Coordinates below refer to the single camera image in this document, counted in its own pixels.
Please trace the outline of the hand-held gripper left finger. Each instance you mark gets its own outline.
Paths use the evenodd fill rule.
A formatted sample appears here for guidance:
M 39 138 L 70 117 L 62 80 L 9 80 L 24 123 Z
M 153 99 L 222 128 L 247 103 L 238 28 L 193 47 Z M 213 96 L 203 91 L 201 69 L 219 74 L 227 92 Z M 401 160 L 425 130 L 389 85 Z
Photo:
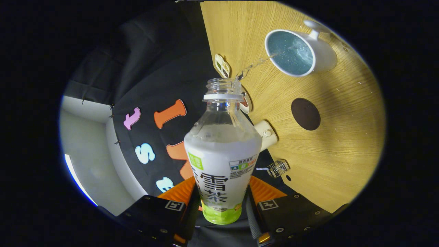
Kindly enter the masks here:
M 146 247 L 185 247 L 192 238 L 200 197 L 194 177 L 165 193 L 144 195 L 117 216 L 117 222 L 140 234 Z

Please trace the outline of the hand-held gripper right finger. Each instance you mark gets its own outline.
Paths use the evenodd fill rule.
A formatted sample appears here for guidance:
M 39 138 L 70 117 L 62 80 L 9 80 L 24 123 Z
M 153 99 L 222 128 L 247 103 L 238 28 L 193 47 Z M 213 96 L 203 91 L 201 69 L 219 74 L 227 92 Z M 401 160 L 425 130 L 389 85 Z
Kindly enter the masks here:
M 254 176 L 246 192 L 246 213 L 259 247 L 297 247 L 305 235 L 332 218 L 303 195 L 287 195 Z

